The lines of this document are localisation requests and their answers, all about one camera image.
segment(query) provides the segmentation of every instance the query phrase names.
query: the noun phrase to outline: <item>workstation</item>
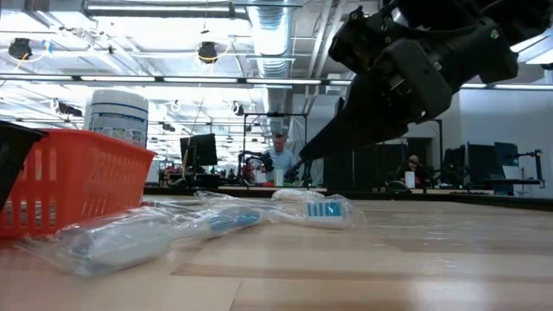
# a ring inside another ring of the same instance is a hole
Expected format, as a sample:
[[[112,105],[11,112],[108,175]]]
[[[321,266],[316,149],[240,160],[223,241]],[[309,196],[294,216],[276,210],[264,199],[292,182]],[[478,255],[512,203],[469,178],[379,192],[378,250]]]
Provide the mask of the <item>workstation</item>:
[[[553,309],[550,2],[0,8],[2,310]]]

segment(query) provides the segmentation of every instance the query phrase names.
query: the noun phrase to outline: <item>red basket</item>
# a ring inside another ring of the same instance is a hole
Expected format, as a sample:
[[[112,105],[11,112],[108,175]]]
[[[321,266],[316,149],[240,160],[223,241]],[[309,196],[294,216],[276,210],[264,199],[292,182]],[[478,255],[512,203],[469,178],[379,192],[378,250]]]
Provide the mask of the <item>red basket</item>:
[[[54,233],[140,203],[155,153],[89,131],[47,133],[0,213],[0,237]]]

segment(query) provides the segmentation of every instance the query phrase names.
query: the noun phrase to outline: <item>seated person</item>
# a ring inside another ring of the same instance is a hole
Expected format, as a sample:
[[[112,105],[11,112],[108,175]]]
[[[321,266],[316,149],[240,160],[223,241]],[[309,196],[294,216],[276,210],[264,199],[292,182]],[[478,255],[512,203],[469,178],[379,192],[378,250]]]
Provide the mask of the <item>seated person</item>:
[[[273,136],[273,148],[267,150],[270,155],[270,159],[273,161],[274,169],[281,169],[283,174],[293,168],[296,165],[296,157],[290,151],[284,148],[288,138],[284,134],[275,134]],[[274,170],[272,172],[267,172],[267,181],[274,181]]]
[[[427,182],[428,176],[426,171],[418,160],[418,156],[412,155],[406,164],[402,165],[397,171],[397,179],[405,182],[405,172],[415,172],[415,188],[423,188],[425,182]]]

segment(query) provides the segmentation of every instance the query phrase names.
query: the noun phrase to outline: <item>wooden table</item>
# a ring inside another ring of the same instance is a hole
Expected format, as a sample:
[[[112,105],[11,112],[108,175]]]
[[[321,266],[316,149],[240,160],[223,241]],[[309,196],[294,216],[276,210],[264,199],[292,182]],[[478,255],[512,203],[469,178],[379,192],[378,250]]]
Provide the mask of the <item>wooden table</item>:
[[[0,310],[553,310],[552,213],[354,204],[367,231],[256,226],[92,280],[3,247]]]

